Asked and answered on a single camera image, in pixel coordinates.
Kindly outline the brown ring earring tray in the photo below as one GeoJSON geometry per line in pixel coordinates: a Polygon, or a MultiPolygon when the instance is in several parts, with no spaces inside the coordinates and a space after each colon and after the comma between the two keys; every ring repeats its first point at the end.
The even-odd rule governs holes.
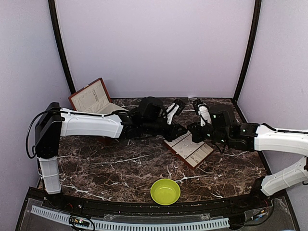
{"type": "Polygon", "coordinates": [[[163,144],[192,170],[196,169],[214,151],[203,141],[193,142],[189,131],[172,142],[164,140],[163,144]]]}

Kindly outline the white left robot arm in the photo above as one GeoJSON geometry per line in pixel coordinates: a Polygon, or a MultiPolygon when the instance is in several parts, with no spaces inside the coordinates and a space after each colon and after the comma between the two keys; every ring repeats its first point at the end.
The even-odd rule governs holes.
{"type": "Polygon", "coordinates": [[[79,112],[62,108],[52,102],[47,109],[34,117],[27,133],[33,129],[35,144],[26,147],[30,159],[37,158],[49,202],[58,210],[68,206],[68,199],[61,194],[57,163],[59,142],[66,136],[102,136],[112,139],[133,139],[143,135],[162,136],[173,141],[187,129],[173,122],[180,115],[185,103],[176,99],[169,108],[156,97],[145,97],[138,107],[129,111],[117,109],[106,114],[79,112]]]}

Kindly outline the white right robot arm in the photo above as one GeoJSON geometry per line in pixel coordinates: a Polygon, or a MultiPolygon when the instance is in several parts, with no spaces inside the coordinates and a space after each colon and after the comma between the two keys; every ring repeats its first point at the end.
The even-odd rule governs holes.
{"type": "Polygon", "coordinates": [[[300,154],[302,158],[289,167],[255,180],[245,204],[257,208],[264,198],[308,181],[308,131],[274,128],[266,123],[242,123],[236,121],[232,107],[217,104],[208,107],[200,100],[193,102],[200,122],[187,126],[192,141],[210,140],[242,151],[276,151],[300,154]]]}

